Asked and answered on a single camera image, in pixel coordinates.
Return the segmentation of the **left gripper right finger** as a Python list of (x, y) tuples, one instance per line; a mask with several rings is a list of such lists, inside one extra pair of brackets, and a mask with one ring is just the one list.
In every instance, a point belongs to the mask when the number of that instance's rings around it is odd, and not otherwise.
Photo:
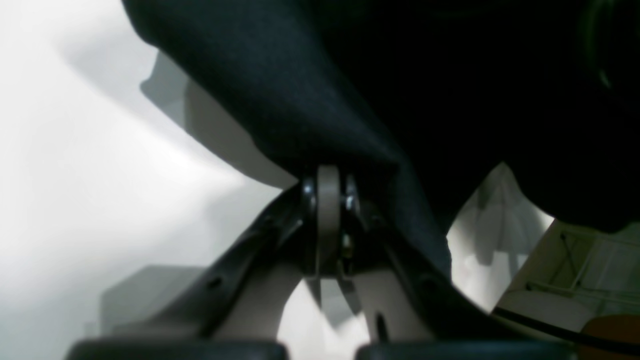
[(495, 321), (416, 253), (352, 175), (317, 169), (317, 275), (352, 286), (370, 344), (357, 360), (570, 360)]

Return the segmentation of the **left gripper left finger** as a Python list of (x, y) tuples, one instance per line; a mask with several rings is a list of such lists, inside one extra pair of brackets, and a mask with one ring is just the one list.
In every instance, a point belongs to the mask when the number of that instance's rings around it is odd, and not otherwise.
[(76, 343), (69, 360), (287, 360), (277, 341), (298, 283), (316, 275), (317, 180), (275, 198), (181, 294), (110, 336)]

